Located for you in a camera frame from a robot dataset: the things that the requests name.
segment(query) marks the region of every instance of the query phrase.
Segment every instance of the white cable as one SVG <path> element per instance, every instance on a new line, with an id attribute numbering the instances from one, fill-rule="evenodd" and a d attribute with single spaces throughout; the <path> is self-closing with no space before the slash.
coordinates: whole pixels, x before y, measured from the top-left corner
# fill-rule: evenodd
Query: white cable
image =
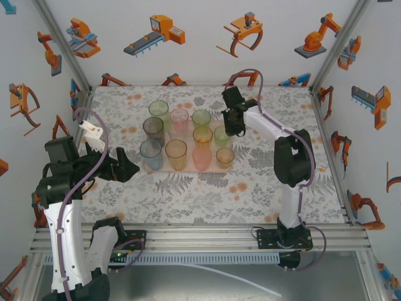
<path id="1" fill-rule="evenodd" d="M 232 274 L 228 274 L 228 273 L 224 273 L 224 272 L 219 271 L 219 270 L 215 270 L 214 268 L 208 268 L 208 267 L 204 267 L 202 265 L 191 265 L 189 263 L 179 263 L 178 265 L 182 265 L 184 267 L 190 267 L 190 268 L 200 268 L 202 270 L 207 270 L 207 271 L 210 271 L 210 272 L 221 274 L 221 275 L 224 275 L 224 276 L 227 276 L 227 277 L 230 277 L 230 278 L 245 282 L 245 283 L 250 284 L 250 285 L 252 285 L 254 287 L 260 288 L 261 290 L 264 290 L 267 293 L 271 293 L 272 295 L 275 295 L 275 296 L 281 298 L 281 294 L 280 293 L 276 293 L 275 291 L 272 291 L 272 290 L 270 290 L 270 289 L 268 289 L 266 287 L 262 287 L 261 285 L 258 285 L 258 284 L 254 283 L 252 281 L 243 279 L 241 277 L 238 277 L 238 276 L 235 276 L 235 275 L 232 275 Z"/>

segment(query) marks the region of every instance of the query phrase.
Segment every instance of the leaf pattern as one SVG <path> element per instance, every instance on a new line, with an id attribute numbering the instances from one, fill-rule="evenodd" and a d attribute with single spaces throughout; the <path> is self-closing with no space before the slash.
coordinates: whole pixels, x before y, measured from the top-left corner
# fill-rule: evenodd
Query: leaf pattern
<path id="1" fill-rule="evenodd" d="M 255 98 L 259 87 L 239 87 L 245 99 Z M 156 99 L 168 102 L 170 111 L 180 105 L 210 111 L 222 120 L 222 87 L 96 87 L 91 107 L 109 133 L 109 154 L 116 147 L 141 171 L 126 183 L 96 179 L 83 200 L 82 219 L 94 223 L 107 215 L 124 217 L 124 223 L 265 223 L 281 208 L 281 183 L 273 170 L 273 147 L 263 133 L 247 128 L 244 137 L 232 138 L 235 161 L 225 174 L 146 172 L 139 146 L 146 139 L 142 122 Z M 306 129 L 313 141 L 316 176 L 303 197 L 302 218 L 307 223 L 343 223 L 333 178 L 307 88 L 264 87 L 265 112 L 294 129 Z M 93 116 L 88 121 L 99 126 Z M 79 148 L 85 155 L 84 144 Z"/>

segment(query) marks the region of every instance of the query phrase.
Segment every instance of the cup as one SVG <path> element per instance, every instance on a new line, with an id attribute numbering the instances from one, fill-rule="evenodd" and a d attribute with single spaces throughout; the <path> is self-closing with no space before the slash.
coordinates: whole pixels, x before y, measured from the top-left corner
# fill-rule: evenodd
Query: cup
<path id="1" fill-rule="evenodd" d="M 183 170 L 187 165 L 187 144 L 179 139 L 170 140 L 165 145 L 165 153 L 176 171 Z"/>
<path id="2" fill-rule="evenodd" d="M 142 124 L 148 139 L 156 139 L 164 146 L 164 123 L 158 117 L 149 117 Z"/>
<path id="3" fill-rule="evenodd" d="M 204 126 L 197 127 L 192 136 L 194 137 L 196 147 L 209 148 L 211 146 L 213 132 L 210 128 Z"/>
<path id="4" fill-rule="evenodd" d="M 197 147 L 192 152 L 192 160 L 198 171 L 205 171 L 211 164 L 212 152 L 209 149 Z"/>
<path id="5" fill-rule="evenodd" d="M 214 142 L 219 147 L 227 146 L 230 141 L 230 136 L 226 134 L 226 127 L 223 125 L 214 129 L 213 136 Z"/>
<path id="6" fill-rule="evenodd" d="M 170 113 L 171 129 L 177 134 L 183 134 L 187 131 L 189 114 L 184 108 L 175 108 Z"/>
<path id="7" fill-rule="evenodd" d="M 206 126 L 208 127 L 212 120 L 212 115 L 207 110 L 196 110 L 192 114 L 192 122 L 194 127 Z"/>
<path id="8" fill-rule="evenodd" d="M 158 140 L 149 139 L 143 141 L 139 151 L 152 170 L 158 171 L 163 167 L 162 145 Z"/>
<path id="9" fill-rule="evenodd" d="M 149 113 L 151 116 L 158 117 L 164 123 L 170 121 L 169 105 L 164 100 L 156 100 L 149 105 Z"/>
<path id="10" fill-rule="evenodd" d="M 222 147 L 216 152 L 217 166 L 220 169 L 228 169 L 232 166 L 234 152 L 228 147 Z"/>

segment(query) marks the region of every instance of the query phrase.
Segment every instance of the clear cup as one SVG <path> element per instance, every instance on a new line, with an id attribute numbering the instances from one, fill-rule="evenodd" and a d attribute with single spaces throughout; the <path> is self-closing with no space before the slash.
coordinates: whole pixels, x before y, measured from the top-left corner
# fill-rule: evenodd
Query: clear cup
<path id="1" fill-rule="evenodd" d="M 192 136 L 194 137 L 196 147 L 209 148 L 213 138 L 213 131 L 208 127 L 197 127 Z"/>
<path id="2" fill-rule="evenodd" d="M 212 152 L 209 149 L 197 147 L 192 152 L 192 160 L 194 160 L 195 167 L 198 171 L 205 171 L 211 164 Z"/>
<path id="3" fill-rule="evenodd" d="M 163 167 L 162 145 L 158 140 L 149 139 L 143 141 L 139 151 L 152 170 L 158 171 Z"/>
<path id="4" fill-rule="evenodd" d="M 234 152 L 228 147 L 222 147 L 216 152 L 217 166 L 220 169 L 229 169 L 234 160 Z"/>
<path id="5" fill-rule="evenodd" d="M 177 134 L 183 134 L 187 131 L 189 113 L 184 108 L 175 108 L 170 113 L 171 128 Z"/>
<path id="6" fill-rule="evenodd" d="M 164 100 L 156 100 L 149 105 L 151 116 L 158 117 L 166 124 L 170 121 L 169 105 Z"/>
<path id="7" fill-rule="evenodd" d="M 221 125 L 216 127 L 213 132 L 214 142 L 219 147 L 227 146 L 230 141 L 230 136 L 226 134 L 226 127 Z"/>
<path id="8" fill-rule="evenodd" d="M 156 139 L 164 146 L 164 123 L 158 117 L 149 117 L 142 124 L 148 139 Z"/>
<path id="9" fill-rule="evenodd" d="M 208 127 L 212 120 L 212 115 L 207 110 L 196 110 L 191 118 L 195 128 L 200 126 Z"/>
<path id="10" fill-rule="evenodd" d="M 165 145 L 165 153 L 176 171 L 181 171 L 186 167 L 187 149 L 187 144 L 179 139 L 170 140 Z"/>

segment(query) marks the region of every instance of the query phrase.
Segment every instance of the wooden tray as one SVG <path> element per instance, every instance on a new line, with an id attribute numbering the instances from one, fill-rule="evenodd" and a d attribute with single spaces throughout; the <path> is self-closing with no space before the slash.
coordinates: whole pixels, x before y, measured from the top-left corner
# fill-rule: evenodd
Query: wooden tray
<path id="1" fill-rule="evenodd" d="M 224 125 L 224 121 L 211 120 L 209 127 L 214 132 L 214 129 L 216 127 L 219 127 L 220 125 Z M 198 171 L 196 169 L 194 161 L 192 160 L 192 152 L 195 149 L 195 142 L 194 142 L 194 138 L 192 136 L 193 132 L 194 132 L 194 124 L 192 123 L 192 120 L 190 119 L 190 120 L 188 120 L 187 132 L 182 136 L 182 139 L 184 140 L 184 142 L 187 144 L 187 147 L 188 147 L 188 149 L 187 149 L 187 166 L 183 170 L 176 171 L 172 167 L 172 165 L 169 161 L 169 158 L 167 158 L 167 155 L 166 155 L 165 149 L 164 149 L 165 145 L 170 141 L 170 136 L 167 131 L 164 133 L 165 144 L 162 149 L 163 167 L 161 169 L 159 169 L 158 171 L 154 171 L 148 166 L 148 164 L 146 164 L 145 161 L 143 161 L 143 167 L 145 168 L 145 170 L 152 171 L 152 172 L 215 172 L 215 173 L 229 172 L 232 169 L 232 164 L 231 164 L 231 167 L 227 168 L 227 169 L 220 169 L 217 166 L 216 152 L 221 147 L 216 145 L 216 143 L 214 142 L 214 137 L 212 139 L 212 143 L 210 146 L 210 150 L 212 152 L 212 162 L 211 162 L 209 168 L 206 169 L 205 171 Z M 225 147 L 232 149 L 232 139 L 230 139 L 229 143 Z"/>

